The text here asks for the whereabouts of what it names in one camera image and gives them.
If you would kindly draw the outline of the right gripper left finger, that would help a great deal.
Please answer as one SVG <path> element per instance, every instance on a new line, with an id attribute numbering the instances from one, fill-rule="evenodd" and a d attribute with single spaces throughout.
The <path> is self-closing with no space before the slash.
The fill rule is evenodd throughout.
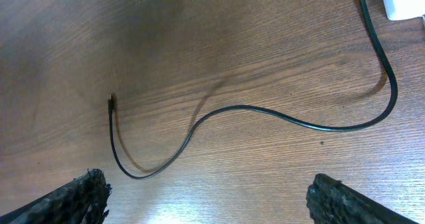
<path id="1" fill-rule="evenodd" d="M 9 224 L 102 224 L 112 187 L 103 171 L 91 169 L 58 189 L 1 216 Z"/>

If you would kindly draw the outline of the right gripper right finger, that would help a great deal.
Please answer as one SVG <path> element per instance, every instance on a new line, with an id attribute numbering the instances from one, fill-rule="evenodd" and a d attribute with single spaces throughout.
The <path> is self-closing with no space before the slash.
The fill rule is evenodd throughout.
<path id="1" fill-rule="evenodd" d="M 324 173 L 315 176 L 306 201 L 315 224 L 416 224 Z"/>

